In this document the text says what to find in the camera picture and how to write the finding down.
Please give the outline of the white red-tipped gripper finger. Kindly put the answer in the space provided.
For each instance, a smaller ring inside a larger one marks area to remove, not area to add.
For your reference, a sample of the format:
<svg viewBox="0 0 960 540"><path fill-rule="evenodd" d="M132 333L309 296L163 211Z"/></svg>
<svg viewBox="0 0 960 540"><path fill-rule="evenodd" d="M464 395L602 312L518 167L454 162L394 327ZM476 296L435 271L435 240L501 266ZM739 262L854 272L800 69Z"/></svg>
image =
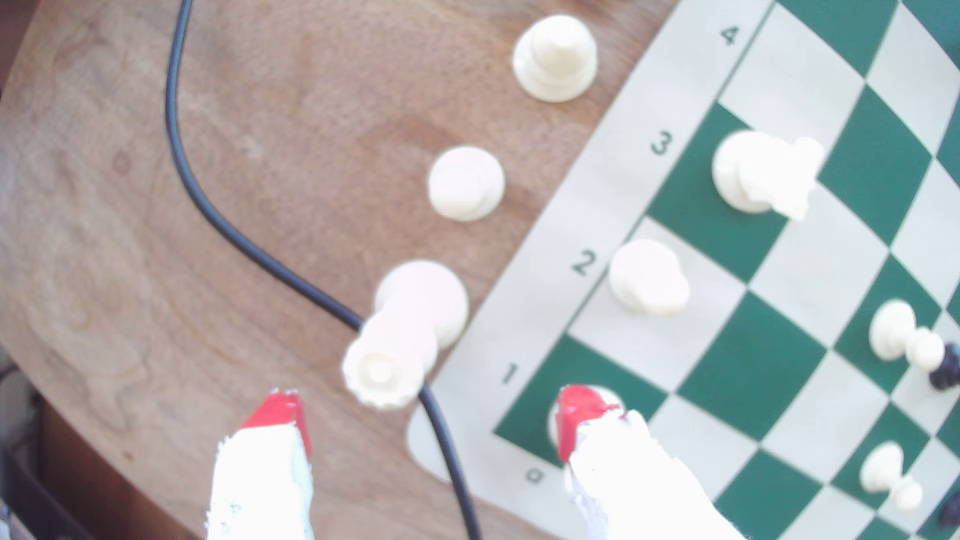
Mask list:
<svg viewBox="0 0 960 540"><path fill-rule="evenodd" d="M558 391L557 436L588 539L745 539L639 411L569 384Z"/></svg>
<svg viewBox="0 0 960 540"><path fill-rule="evenodd" d="M218 446L206 539L314 539L304 402L272 390Z"/></svg>

